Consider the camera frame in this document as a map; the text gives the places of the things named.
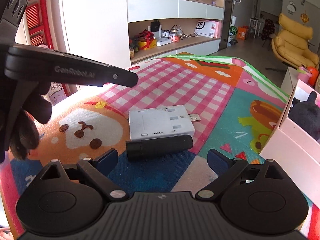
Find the red triangle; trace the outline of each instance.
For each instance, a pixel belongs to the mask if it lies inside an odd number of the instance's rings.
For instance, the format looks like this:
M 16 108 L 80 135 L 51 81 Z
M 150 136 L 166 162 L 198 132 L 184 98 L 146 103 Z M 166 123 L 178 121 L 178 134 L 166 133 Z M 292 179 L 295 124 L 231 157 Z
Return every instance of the red triangle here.
M 245 153 L 244 153 L 244 152 L 240 152 L 240 153 L 237 154 L 235 157 L 236 157 L 236 158 L 243 159 L 243 160 L 247 160 L 247 156 L 245 156 Z
M 221 149 L 221 150 L 224 150 L 224 151 L 226 151 L 226 152 L 228 152 L 228 153 L 232 153 L 230 144 L 228 144 L 228 143 L 222 145 L 222 146 L 220 147 L 220 149 Z

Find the yellow box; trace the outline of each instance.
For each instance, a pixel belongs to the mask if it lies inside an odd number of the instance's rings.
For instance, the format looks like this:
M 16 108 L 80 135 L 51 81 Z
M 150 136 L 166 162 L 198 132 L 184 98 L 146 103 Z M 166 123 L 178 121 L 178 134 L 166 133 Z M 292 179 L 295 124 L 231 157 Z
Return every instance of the yellow box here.
M 139 38 L 139 49 L 142 49 L 144 46 L 147 45 L 147 40 L 145 38 Z M 153 38 L 153 41 L 149 44 L 149 47 L 145 47 L 142 50 L 152 49 L 157 46 L 157 40 L 156 38 Z

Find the play mat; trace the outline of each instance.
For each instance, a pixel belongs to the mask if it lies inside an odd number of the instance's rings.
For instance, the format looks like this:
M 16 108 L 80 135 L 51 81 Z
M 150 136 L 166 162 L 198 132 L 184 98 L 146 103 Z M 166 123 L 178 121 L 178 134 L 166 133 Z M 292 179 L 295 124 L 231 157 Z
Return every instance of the play mat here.
M 217 178 L 206 162 L 215 148 L 228 158 L 263 163 L 259 152 L 276 125 L 288 95 L 249 63 L 232 57 L 175 55 L 141 62 L 129 68 L 139 76 L 134 88 L 106 84 L 86 87 L 58 103 L 46 125 L 37 124 L 40 145 L 26 161 L 10 152 L 1 166 L 4 207 L 13 233 L 23 228 L 15 213 L 19 196 L 51 159 L 76 163 L 96 158 L 110 148 L 119 162 L 108 177 L 130 194 L 134 191 L 191 191 Z M 199 114 L 194 146 L 189 151 L 129 163 L 125 141 L 130 139 L 130 110 L 184 105 Z M 319 239 L 319 209 L 309 200 L 301 232 Z

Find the gray stuffed animal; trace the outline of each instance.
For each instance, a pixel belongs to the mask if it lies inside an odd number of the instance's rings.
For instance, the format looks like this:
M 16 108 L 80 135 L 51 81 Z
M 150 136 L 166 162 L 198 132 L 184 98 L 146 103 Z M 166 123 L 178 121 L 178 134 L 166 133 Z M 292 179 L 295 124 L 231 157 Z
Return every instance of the gray stuffed animal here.
M 315 104 L 317 93 L 312 91 L 307 101 L 293 98 L 288 117 L 316 141 L 320 139 L 320 108 Z

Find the pink checkered pattern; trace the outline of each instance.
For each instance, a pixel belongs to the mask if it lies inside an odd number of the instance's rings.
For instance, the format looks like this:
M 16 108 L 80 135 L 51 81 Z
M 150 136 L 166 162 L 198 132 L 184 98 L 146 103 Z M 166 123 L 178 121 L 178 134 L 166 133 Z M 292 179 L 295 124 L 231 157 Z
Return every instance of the pink checkered pattern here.
M 234 88 L 200 73 L 165 60 L 138 72 L 134 88 L 113 86 L 99 95 L 119 111 L 184 105 L 189 114 L 199 114 L 193 123 L 191 151 L 198 154 L 225 109 Z

